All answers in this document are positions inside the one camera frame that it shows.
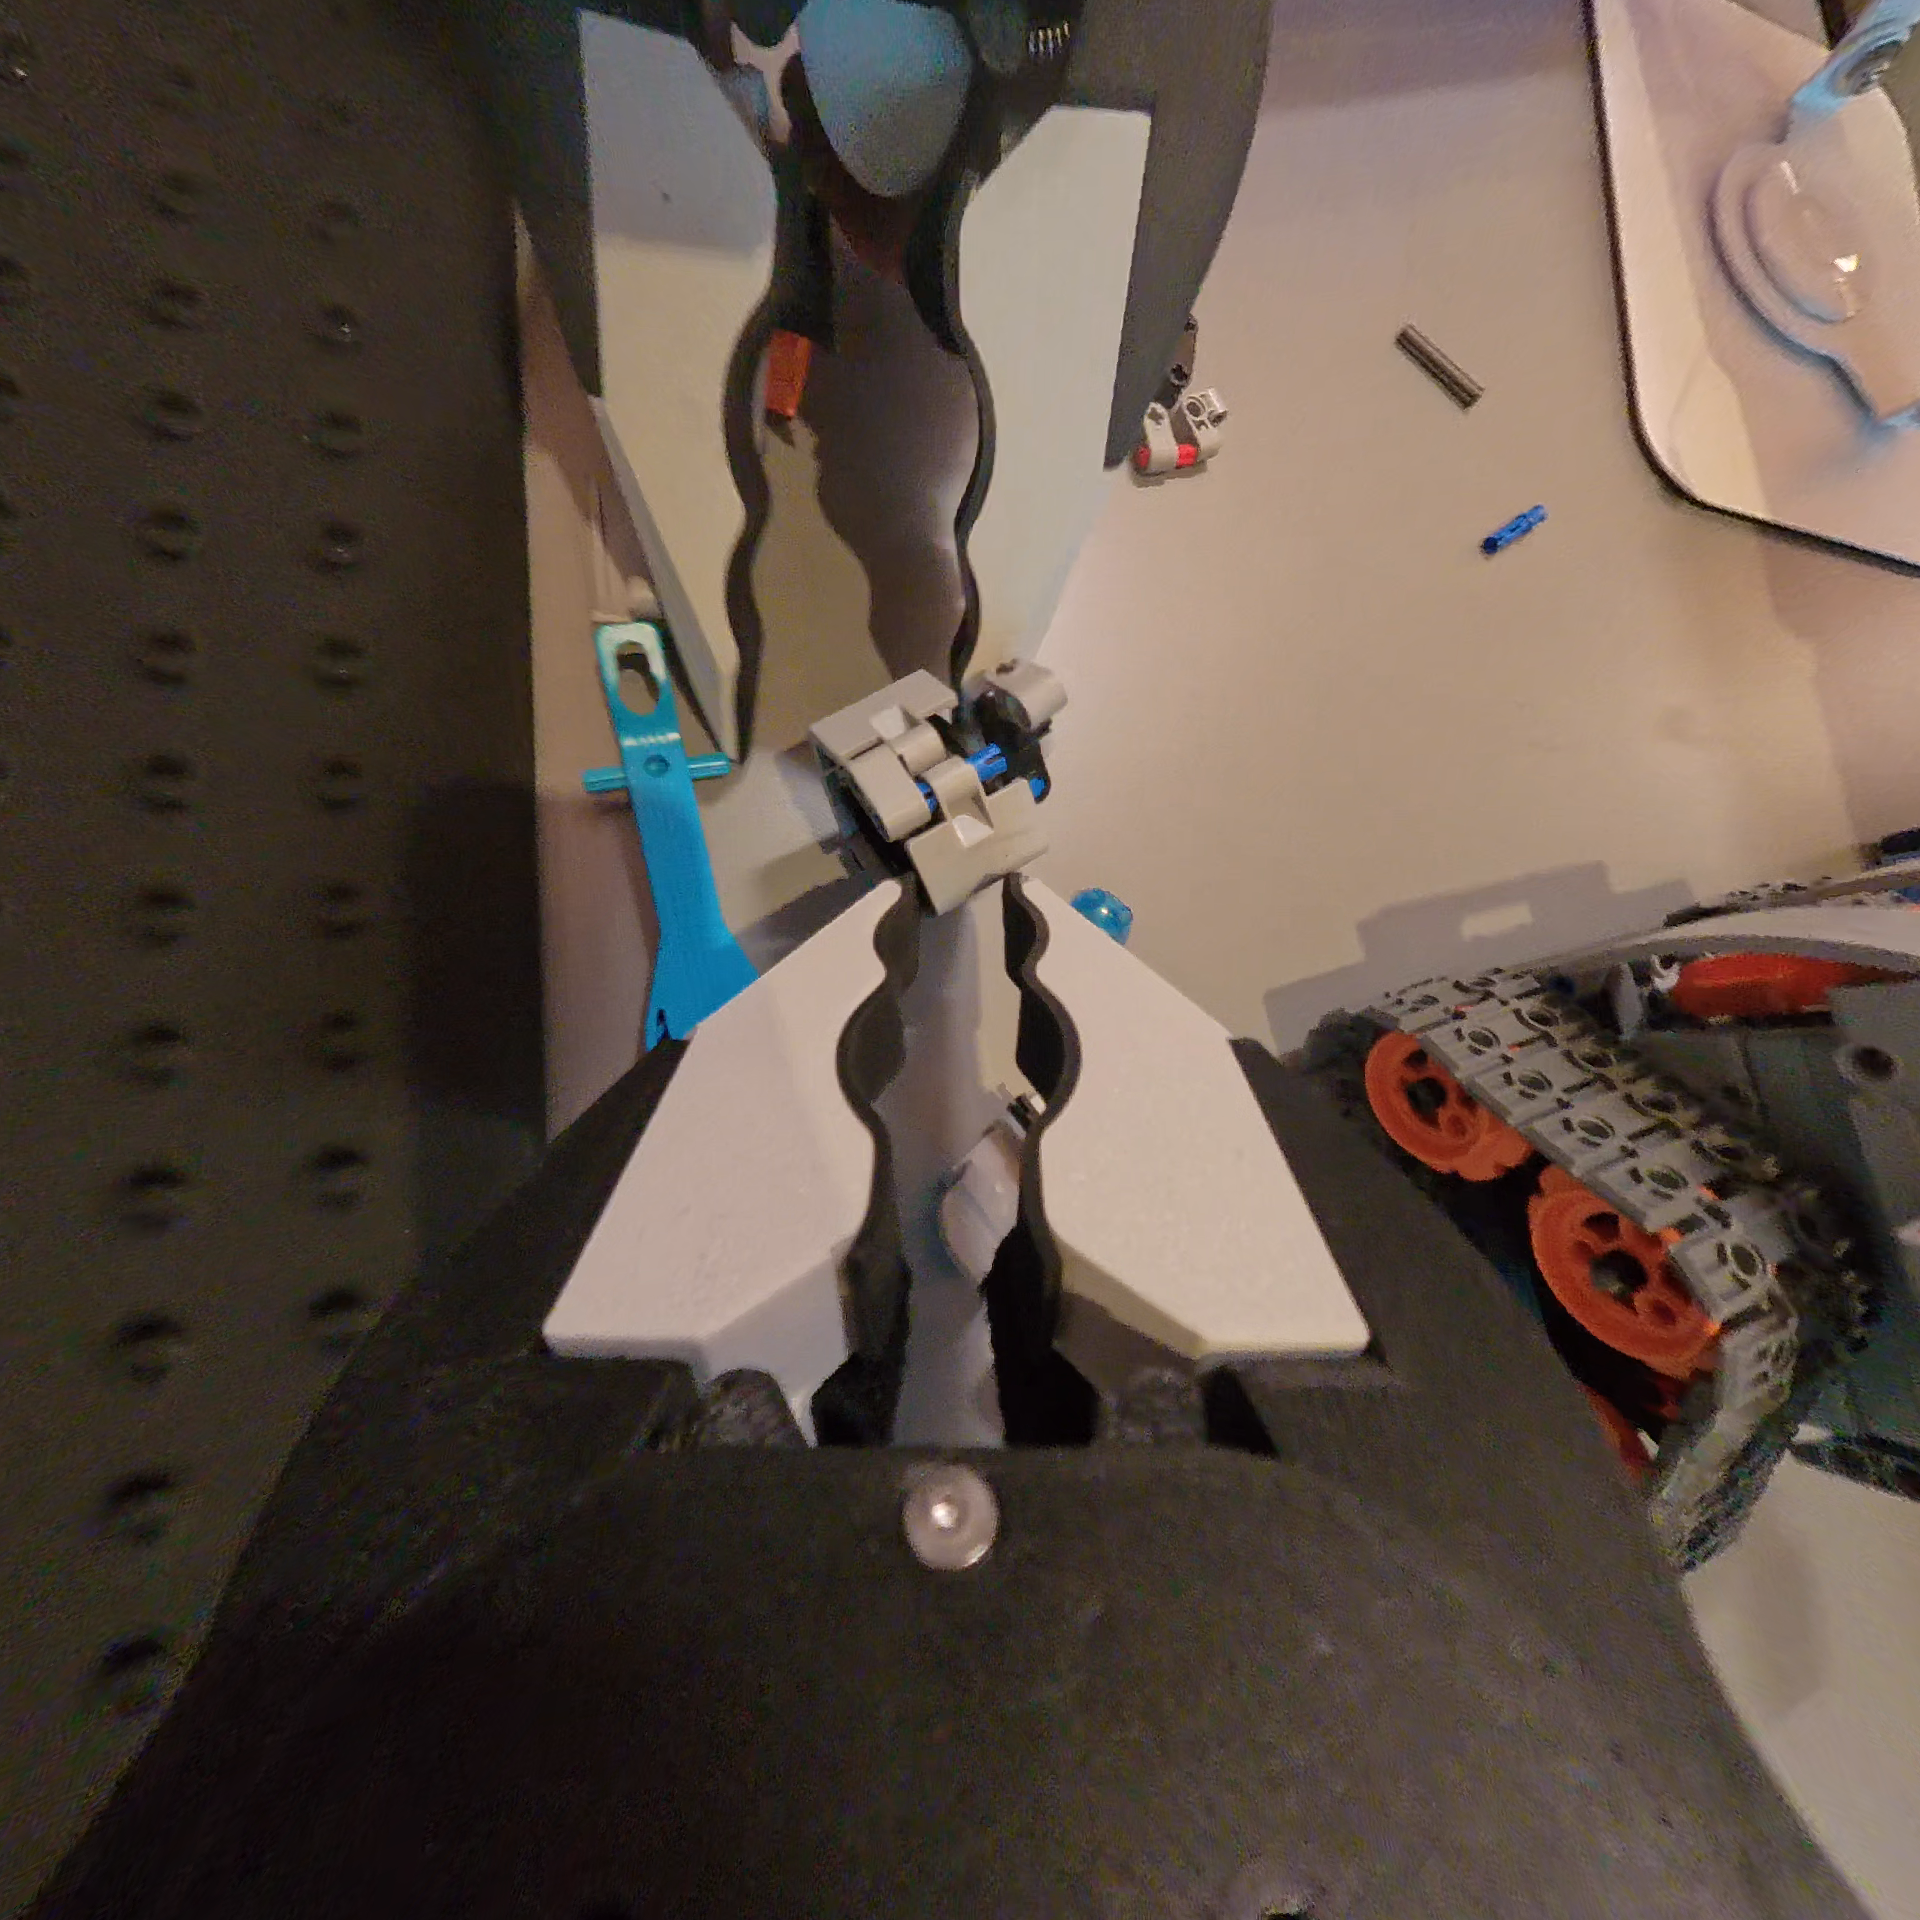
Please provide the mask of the blue toy wrench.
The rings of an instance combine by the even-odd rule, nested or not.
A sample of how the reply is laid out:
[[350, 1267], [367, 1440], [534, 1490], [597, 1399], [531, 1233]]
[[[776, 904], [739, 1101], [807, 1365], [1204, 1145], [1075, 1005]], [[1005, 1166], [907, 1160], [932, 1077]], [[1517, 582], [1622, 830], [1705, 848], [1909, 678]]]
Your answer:
[[655, 913], [655, 959], [640, 1029], [643, 1047], [654, 1049], [685, 1040], [756, 982], [753, 963], [725, 920], [694, 792], [729, 776], [731, 759], [688, 751], [660, 621], [598, 622], [592, 650], [616, 759], [584, 774], [582, 792], [630, 805]]

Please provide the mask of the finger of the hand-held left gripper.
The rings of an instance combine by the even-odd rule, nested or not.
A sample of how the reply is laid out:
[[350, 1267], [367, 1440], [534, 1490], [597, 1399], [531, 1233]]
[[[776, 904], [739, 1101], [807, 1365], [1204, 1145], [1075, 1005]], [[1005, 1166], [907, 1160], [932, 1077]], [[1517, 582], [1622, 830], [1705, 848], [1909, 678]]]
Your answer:
[[925, 515], [950, 592], [927, 663], [950, 688], [1035, 656], [1111, 491], [1149, 129], [1144, 107], [1052, 105], [992, 154], [977, 118], [925, 206]]
[[592, 415], [713, 746], [752, 752], [765, 519], [756, 402], [780, 182], [758, 79], [581, 14], [598, 377]]

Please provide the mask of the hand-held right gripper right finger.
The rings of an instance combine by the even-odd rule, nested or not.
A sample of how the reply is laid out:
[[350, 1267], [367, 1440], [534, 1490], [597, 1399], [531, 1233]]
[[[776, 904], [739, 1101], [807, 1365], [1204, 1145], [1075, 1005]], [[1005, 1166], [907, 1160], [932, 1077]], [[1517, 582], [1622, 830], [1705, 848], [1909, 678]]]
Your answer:
[[1232, 1034], [1045, 886], [1005, 889], [1039, 1103], [1005, 1238], [1005, 1370], [1356, 1360], [1372, 1330]]

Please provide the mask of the small grey red toy part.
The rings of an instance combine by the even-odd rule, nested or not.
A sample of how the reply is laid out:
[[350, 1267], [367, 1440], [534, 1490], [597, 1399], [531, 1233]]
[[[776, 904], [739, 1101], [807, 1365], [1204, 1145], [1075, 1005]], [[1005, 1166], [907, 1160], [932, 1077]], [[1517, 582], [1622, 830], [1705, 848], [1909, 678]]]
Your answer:
[[1220, 451], [1229, 410], [1215, 390], [1187, 390], [1176, 400], [1147, 405], [1133, 451], [1133, 478], [1200, 473]]

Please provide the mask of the white book stand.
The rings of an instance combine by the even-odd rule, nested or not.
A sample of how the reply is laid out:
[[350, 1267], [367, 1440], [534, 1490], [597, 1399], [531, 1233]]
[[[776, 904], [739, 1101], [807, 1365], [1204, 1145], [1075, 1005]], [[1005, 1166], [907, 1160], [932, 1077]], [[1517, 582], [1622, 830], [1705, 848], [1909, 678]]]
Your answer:
[[1917, 566], [1917, 206], [1887, 74], [1915, 2], [1832, 45], [1748, 6], [1585, 6], [1638, 443], [1709, 512]]

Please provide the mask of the grey orange tracked toy robot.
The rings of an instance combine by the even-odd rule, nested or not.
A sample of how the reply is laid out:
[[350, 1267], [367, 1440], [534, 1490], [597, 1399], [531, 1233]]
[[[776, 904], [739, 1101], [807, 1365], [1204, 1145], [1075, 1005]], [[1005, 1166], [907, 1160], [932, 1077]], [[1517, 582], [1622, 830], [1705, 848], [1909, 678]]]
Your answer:
[[1915, 875], [1895, 834], [1291, 1058], [1542, 1321], [1679, 1571], [1787, 1458], [1917, 1501]]

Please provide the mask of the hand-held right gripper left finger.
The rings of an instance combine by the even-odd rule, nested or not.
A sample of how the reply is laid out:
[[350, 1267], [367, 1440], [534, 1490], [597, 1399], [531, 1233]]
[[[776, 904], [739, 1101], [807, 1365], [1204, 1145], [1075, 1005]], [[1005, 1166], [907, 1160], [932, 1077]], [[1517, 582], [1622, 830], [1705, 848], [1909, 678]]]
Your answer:
[[885, 982], [887, 881], [708, 1015], [544, 1320], [563, 1358], [683, 1363], [817, 1387], [849, 1358], [840, 1263], [869, 1211], [870, 1130], [837, 1049]]

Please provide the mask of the small black toy pin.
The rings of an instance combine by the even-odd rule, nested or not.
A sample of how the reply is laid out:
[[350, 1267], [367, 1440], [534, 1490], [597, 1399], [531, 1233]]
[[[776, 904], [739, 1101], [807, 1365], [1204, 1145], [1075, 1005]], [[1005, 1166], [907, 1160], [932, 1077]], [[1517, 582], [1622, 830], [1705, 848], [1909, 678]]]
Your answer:
[[1484, 387], [1437, 343], [1412, 325], [1398, 328], [1395, 347], [1407, 360], [1456, 410], [1469, 413], [1480, 399]]

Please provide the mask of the light grey toy block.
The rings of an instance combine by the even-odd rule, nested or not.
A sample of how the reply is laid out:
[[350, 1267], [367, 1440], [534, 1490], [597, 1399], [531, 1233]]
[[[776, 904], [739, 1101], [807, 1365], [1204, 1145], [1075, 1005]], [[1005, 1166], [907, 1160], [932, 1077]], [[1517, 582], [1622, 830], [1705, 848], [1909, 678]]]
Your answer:
[[940, 920], [1025, 871], [1048, 847], [1046, 737], [1067, 704], [1039, 663], [1003, 663], [972, 694], [913, 672], [807, 733], [855, 869], [910, 883]]

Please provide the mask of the black perforated mat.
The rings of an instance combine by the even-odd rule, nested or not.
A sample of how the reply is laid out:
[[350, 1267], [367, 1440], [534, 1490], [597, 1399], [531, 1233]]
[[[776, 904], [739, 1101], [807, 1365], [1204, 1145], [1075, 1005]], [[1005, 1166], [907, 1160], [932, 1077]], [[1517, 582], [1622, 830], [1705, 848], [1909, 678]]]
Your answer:
[[513, 217], [445, 6], [4, 6], [4, 1913], [544, 1134]]

